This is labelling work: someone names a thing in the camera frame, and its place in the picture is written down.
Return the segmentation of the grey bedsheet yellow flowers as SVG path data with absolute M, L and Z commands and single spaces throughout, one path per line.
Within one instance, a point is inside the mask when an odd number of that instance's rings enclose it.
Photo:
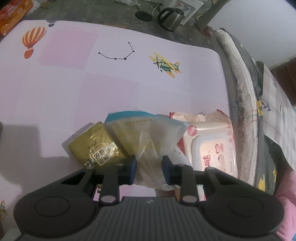
M 259 70 L 257 66 L 257 61 L 249 52 L 243 47 L 243 45 L 239 42 L 239 40 L 234 37 L 232 34 L 227 32 L 230 37 L 233 39 L 236 47 L 238 48 L 249 72 L 251 75 L 254 92 L 256 96 L 257 102 L 257 121 L 258 121 L 258 154 L 257 154 L 257 165 L 255 170 L 255 183 L 253 186 L 257 187 L 258 189 L 265 191 L 269 194 L 274 194 L 277 188 L 276 185 L 276 175 L 278 170 L 279 163 L 284 160 L 286 161 L 280 146 L 269 139 L 263 131 L 263 107 L 261 104 L 261 95 L 262 95 L 262 82 L 263 82 L 263 74 Z M 226 85 L 228 91 L 228 98 L 229 98 L 229 109 L 231 120 L 234 127 L 234 135 L 235 135 L 235 145 L 236 145 L 236 157 L 237 157 L 237 168 L 239 168 L 242 164 L 242 161 L 239 157 L 241 152 L 241 145 L 239 141 L 240 138 L 240 124 L 241 124 L 241 117 L 242 117 L 242 108 L 239 104 L 238 98 L 238 91 L 236 88 L 236 78 L 234 77 L 233 71 L 231 69 L 228 57 L 226 52 L 223 50 L 221 44 L 221 58 L 223 59 L 223 69 L 226 76 Z

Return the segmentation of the pink pillow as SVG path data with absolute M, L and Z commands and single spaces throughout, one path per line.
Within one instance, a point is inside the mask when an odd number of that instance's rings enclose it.
M 286 169 L 275 194 L 283 205 L 284 218 L 277 231 L 281 240 L 293 240 L 295 236 L 295 171 Z

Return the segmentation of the plaid quilt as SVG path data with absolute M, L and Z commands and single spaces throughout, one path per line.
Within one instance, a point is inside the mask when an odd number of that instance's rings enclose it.
M 264 134 L 277 143 L 295 170 L 295 111 L 286 93 L 266 65 L 257 61 L 263 74 L 261 104 Z

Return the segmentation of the clear snack bag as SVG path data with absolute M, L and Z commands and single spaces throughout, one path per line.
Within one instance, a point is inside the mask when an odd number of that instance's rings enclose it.
M 177 189 L 165 181 L 162 158 L 177 147 L 188 123 L 145 111 L 121 111 L 109 114 L 105 126 L 125 151 L 135 156 L 136 185 L 163 191 Z

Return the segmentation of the black electric kettle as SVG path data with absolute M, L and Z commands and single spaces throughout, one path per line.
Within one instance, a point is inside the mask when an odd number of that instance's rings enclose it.
M 157 17 L 159 25 L 170 32 L 174 32 L 184 18 L 185 14 L 179 8 L 164 8 Z

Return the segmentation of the orange snack package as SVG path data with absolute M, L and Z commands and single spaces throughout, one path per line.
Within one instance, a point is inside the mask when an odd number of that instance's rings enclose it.
M 15 25 L 32 9 L 33 1 L 9 1 L 1 8 L 1 36 L 7 35 Z

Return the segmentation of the pink play mat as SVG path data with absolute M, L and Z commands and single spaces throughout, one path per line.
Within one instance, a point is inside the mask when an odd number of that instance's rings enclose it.
M 219 55 L 123 28 L 20 22 L 1 41 L 1 200 L 15 203 L 80 169 L 67 139 L 107 114 L 229 113 Z

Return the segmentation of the red wet wipes pack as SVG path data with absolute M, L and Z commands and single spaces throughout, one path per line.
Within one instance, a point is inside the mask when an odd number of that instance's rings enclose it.
M 224 112 L 219 109 L 207 115 L 174 112 L 170 118 L 189 124 L 177 146 L 194 170 L 214 167 L 238 177 L 233 126 Z

